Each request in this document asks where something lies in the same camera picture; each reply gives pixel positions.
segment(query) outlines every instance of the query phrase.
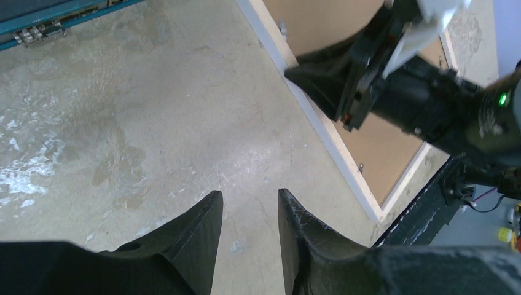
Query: robotic arm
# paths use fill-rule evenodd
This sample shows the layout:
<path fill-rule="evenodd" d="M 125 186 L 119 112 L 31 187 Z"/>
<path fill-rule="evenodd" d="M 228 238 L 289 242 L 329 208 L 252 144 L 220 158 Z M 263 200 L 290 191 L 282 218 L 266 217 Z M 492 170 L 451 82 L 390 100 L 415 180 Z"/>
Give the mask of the robotic arm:
<path fill-rule="evenodd" d="M 468 203 L 472 184 L 521 199 L 521 71 L 483 88 L 415 55 L 469 1 L 434 2 L 384 4 L 364 29 L 297 57 L 285 75 L 347 130 L 372 112 L 450 154 L 447 203 Z"/>

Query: green indicator light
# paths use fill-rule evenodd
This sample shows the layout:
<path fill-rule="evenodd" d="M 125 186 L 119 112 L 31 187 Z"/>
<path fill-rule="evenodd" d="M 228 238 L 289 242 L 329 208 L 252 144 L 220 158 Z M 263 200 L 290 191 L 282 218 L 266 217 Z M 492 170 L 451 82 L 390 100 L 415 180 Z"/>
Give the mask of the green indicator light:
<path fill-rule="evenodd" d="M 506 104 L 506 93 L 501 95 L 501 98 L 499 98 L 499 106 L 504 106 Z"/>

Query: gray floor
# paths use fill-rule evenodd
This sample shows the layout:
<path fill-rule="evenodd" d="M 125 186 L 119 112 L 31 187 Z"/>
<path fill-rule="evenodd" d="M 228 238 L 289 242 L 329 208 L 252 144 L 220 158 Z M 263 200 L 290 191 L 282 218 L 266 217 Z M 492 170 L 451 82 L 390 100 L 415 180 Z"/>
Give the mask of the gray floor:
<path fill-rule="evenodd" d="M 370 222 L 233 0 L 147 1 L 0 52 L 0 239 L 113 250 L 214 189 L 215 294 L 281 294 L 276 193 Z"/>

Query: wooden frame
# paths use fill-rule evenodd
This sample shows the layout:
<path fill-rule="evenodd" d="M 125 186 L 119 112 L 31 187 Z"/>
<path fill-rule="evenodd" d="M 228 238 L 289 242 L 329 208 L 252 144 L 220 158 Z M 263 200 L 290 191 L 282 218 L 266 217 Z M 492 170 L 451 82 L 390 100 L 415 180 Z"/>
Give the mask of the wooden frame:
<path fill-rule="evenodd" d="M 270 55 L 273 63 L 284 77 L 284 70 L 288 66 L 297 65 L 297 60 L 263 0 L 237 0 L 237 4 Z M 440 39 L 448 66 L 456 68 L 457 65 L 449 35 L 445 32 L 440 35 Z M 314 102 L 308 99 L 300 88 L 287 79 L 285 81 L 369 219 L 381 221 L 387 216 L 400 195 L 406 190 L 411 177 L 419 169 L 431 149 L 430 144 L 423 143 L 421 145 L 398 182 L 387 195 L 383 205 L 380 206 L 345 143 L 342 141 L 334 123 L 327 118 Z"/>

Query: brown board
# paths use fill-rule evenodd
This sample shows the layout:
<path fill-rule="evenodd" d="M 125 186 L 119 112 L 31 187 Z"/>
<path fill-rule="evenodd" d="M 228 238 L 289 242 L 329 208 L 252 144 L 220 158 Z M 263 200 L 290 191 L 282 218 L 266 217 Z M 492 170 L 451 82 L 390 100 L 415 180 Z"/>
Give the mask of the brown board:
<path fill-rule="evenodd" d="M 275 22 L 284 21 L 288 44 L 295 56 L 341 41 L 367 24 L 382 0 L 264 0 Z M 447 66 L 440 39 L 421 55 L 434 65 Z M 337 131 L 377 202 L 382 205 L 422 142 L 400 129 L 369 116 L 358 131 Z"/>

